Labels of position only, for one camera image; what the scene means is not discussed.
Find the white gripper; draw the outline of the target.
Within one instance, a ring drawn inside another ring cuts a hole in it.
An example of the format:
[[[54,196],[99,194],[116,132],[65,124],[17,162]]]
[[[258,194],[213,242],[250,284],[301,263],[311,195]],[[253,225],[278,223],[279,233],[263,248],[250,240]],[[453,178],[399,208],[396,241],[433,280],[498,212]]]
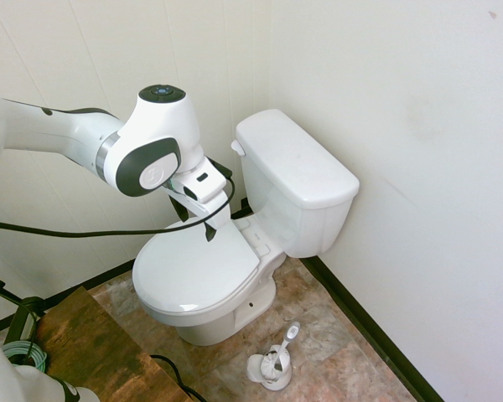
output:
[[[190,223],[191,214],[203,219],[208,242],[230,220],[229,199],[223,187],[223,184],[184,186],[182,183],[165,183],[165,191],[180,221]]]

